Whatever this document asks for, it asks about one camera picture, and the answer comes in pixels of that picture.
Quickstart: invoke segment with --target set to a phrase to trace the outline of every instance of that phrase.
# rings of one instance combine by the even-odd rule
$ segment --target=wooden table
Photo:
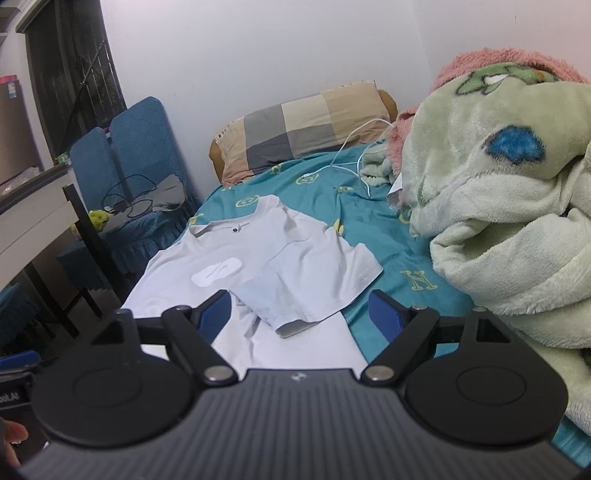
[[[75,337],[78,329],[31,263],[73,224],[113,290],[124,301],[129,285],[92,226],[67,165],[50,168],[0,196],[0,288],[24,270],[52,314]]]

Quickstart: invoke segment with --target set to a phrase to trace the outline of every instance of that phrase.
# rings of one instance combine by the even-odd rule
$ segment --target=white t-shirt
[[[340,310],[381,271],[364,244],[352,248],[269,195],[251,215],[191,226],[150,261],[124,307],[154,317],[229,290],[232,316],[212,346],[239,374],[248,367],[359,372],[366,362]]]

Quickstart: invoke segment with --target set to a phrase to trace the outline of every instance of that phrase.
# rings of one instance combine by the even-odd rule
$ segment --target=white wall
[[[2,46],[0,46],[0,76],[18,76],[37,151],[39,152],[44,168],[50,168],[53,165],[53,160],[45,136],[43,135],[43,130],[41,129],[41,122],[39,121],[39,114],[33,97],[25,35],[15,32],[15,28],[22,15],[33,7],[34,4],[35,2],[31,2],[30,0],[22,1],[20,5],[22,9],[21,13],[12,20],[8,27],[8,36],[4,40],[4,43],[2,43]]]
[[[515,47],[564,59],[591,79],[588,0],[413,0],[431,78],[456,55]]]
[[[428,92],[410,0],[102,0],[128,106],[164,104],[203,198],[214,133],[259,108],[363,79],[401,108]]]

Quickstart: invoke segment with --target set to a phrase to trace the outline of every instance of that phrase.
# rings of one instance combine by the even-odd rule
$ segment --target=green fleece blanket
[[[433,92],[402,152],[433,269],[528,335],[591,434],[591,85],[513,63]]]

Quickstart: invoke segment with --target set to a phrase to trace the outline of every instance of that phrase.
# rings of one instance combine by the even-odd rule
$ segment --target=black cable
[[[100,206],[102,207],[102,209],[103,209],[103,210],[105,210],[105,200],[107,199],[107,197],[121,197],[121,198],[124,200],[124,202],[127,202],[127,199],[126,199],[126,198],[125,198],[123,195],[121,195],[121,194],[119,194],[119,193],[111,193],[111,190],[113,190],[113,189],[114,189],[115,187],[117,187],[118,185],[121,185],[123,182],[127,181],[127,180],[128,180],[128,179],[130,179],[131,177],[142,177],[143,179],[146,179],[146,180],[148,180],[148,182],[150,182],[152,185],[154,185],[154,188],[152,188],[152,189],[149,189],[149,190],[146,190],[146,191],[144,191],[144,192],[141,192],[141,193],[140,193],[140,194],[138,194],[138,195],[137,195],[135,198],[137,198],[137,197],[140,197],[140,196],[142,196],[142,195],[145,195],[146,193],[153,192],[154,190],[156,190],[156,188],[158,188],[158,186],[157,186],[157,185],[156,185],[156,184],[155,184],[155,183],[154,183],[152,180],[150,180],[150,179],[149,179],[147,176],[145,176],[145,175],[142,175],[141,173],[134,173],[134,174],[132,174],[132,175],[127,175],[127,176],[126,176],[126,177],[125,177],[123,180],[121,180],[121,181],[119,181],[119,182],[115,183],[115,184],[114,184],[114,185],[113,185],[113,186],[112,186],[112,187],[111,187],[109,190],[107,190],[107,193],[106,193],[106,195],[105,195],[105,196],[103,197],[103,199],[100,201]],[[149,206],[149,207],[148,207],[146,210],[144,210],[144,211],[143,211],[142,213],[140,213],[139,215],[130,216],[130,214],[133,212],[133,207],[134,207],[135,205],[137,205],[137,204],[138,204],[138,203],[140,203],[140,202],[148,202],[148,201],[150,202],[150,206]],[[145,213],[147,210],[149,210],[150,208],[152,208],[152,206],[153,206],[153,205],[154,205],[154,201],[153,201],[152,199],[140,199],[140,200],[135,200],[135,199],[134,199],[134,200],[133,200],[131,203],[128,203],[128,204],[127,204],[127,206],[126,206],[126,210],[127,210],[127,208],[131,207],[131,212],[129,212],[129,213],[127,214],[127,218],[133,219],[133,218],[140,217],[140,216],[142,216],[142,215],[143,215],[143,214],[144,214],[144,213]]]

